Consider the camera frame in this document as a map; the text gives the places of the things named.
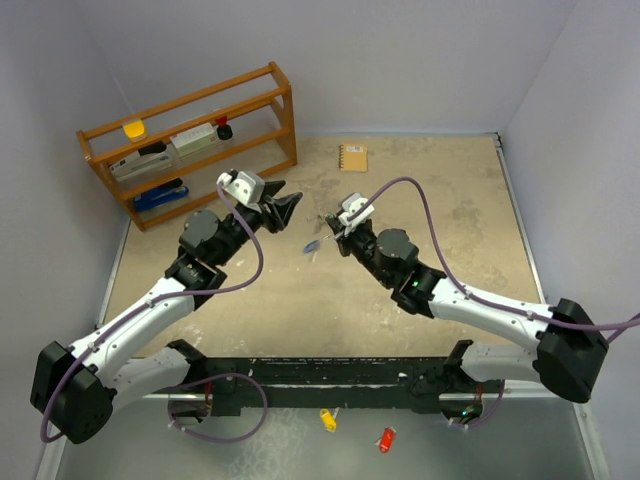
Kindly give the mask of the metal keyring with carabiner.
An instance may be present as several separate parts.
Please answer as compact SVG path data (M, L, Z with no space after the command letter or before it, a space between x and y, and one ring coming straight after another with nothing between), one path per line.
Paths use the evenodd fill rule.
M332 213L317 214L312 219L312 223L315 240L335 237L340 232L338 217Z

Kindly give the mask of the blue-capped key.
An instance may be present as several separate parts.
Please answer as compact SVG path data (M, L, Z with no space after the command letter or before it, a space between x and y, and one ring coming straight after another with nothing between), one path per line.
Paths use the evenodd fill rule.
M314 262L316 259L316 255L318 250L320 249L321 241L319 239L315 239L309 242L303 248L303 254L308 259L309 262Z

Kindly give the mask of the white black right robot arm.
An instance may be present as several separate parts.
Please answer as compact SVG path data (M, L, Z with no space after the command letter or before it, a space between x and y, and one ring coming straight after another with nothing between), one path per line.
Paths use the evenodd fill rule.
M522 302L466 286L422 263L418 247L402 229L375 233L371 221L352 228L335 216L326 222L341 255L354 257L390 291L401 310L464 323L506 339L504 345L458 346L444 369L452 389L521 380L539 383L573 403L591 399L609 344L579 303Z

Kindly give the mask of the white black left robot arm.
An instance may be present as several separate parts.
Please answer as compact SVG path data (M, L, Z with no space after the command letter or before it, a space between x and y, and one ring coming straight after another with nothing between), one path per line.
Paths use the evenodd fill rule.
M48 431L54 426L59 437L83 443L115 412L148 394L202 387L206 359L182 341L144 359L135 355L212 296L233 290L225 286L221 266L246 242L255 242L259 229L284 230L303 197L279 197L285 184L252 172L221 174L216 189L230 211L224 219L210 210L191 214L176 259L142 298L84 338L68 346L52 342L40 352L30 402L42 414L43 442L53 442Z

